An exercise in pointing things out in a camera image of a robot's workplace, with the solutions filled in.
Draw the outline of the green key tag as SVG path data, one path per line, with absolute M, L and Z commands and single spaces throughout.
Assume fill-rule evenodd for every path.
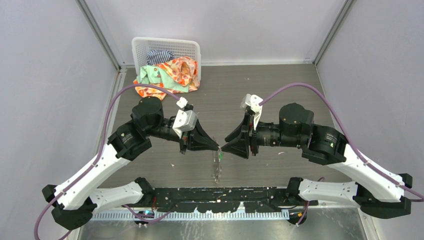
M 224 153 L 222 151 L 217 152 L 217 160 L 220 163 L 223 158 Z

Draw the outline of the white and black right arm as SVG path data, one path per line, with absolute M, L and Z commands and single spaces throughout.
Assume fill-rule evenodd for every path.
M 412 202 L 405 196 L 409 174 L 395 174 L 380 166 L 371 169 L 349 145 L 346 137 L 330 126 L 314 123 L 314 113 L 297 103 L 279 110 L 277 124 L 258 122 L 247 111 L 238 127 L 225 138 L 222 151 L 247 159 L 261 146 L 292 147 L 301 150 L 308 161 L 337 170 L 350 182 L 320 182 L 302 177 L 290 178 L 285 198 L 291 205 L 327 201 L 358 207 L 379 219 L 409 215 Z

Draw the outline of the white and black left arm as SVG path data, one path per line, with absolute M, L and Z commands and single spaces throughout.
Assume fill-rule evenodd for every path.
M 162 101 L 145 97 L 133 107 L 131 119 L 107 139 L 95 157 L 59 185 L 47 185 L 42 193 L 53 206 L 54 221 L 67 230 L 85 225 L 94 215 L 127 204 L 148 207 L 155 199 L 149 182 L 139 177 L 114 188 L 101 184 L 151 146 L 151 137 L 176 142 L 179 151 L 217 151 L 219 145 L 203 130 L 193 106 L 178 101 L 178 112 L 164 117 Z

